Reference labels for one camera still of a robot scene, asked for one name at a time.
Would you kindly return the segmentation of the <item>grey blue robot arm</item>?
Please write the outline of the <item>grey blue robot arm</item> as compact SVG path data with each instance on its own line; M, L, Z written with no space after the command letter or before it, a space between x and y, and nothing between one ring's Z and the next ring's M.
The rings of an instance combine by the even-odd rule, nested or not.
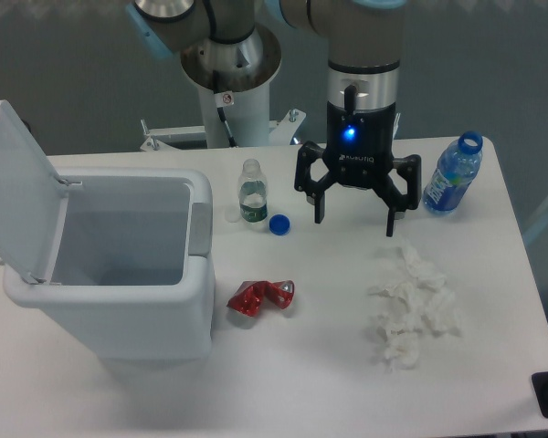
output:
M179 55L199 93L209 147L268 143L269 84L281 49L256 19L258 2L131 1L126 9L154 52ZM315 221L336 183L375 192L389 223L416 209L420 158L392 153L406 3L270 1L268 9L328 43L326 143L301 146L294 182Z

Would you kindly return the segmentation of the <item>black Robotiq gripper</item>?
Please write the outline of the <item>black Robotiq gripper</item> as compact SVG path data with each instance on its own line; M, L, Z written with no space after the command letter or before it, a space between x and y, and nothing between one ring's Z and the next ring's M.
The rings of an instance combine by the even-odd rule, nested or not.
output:
M325 216L325 192L337 183L360 189L373 189L388 208L386 231L392 237L395 220L407 210L415 210L421 197L421 157L418 154L394 159L392 154L395 105L370 112L347 113L327 104L327 144L323 149L314 141L304 142L297 155L294 189L305 193L314 206L314 222ZM323 160L329 172L315 181L311 166ZM390 171L406 182L401 193Z

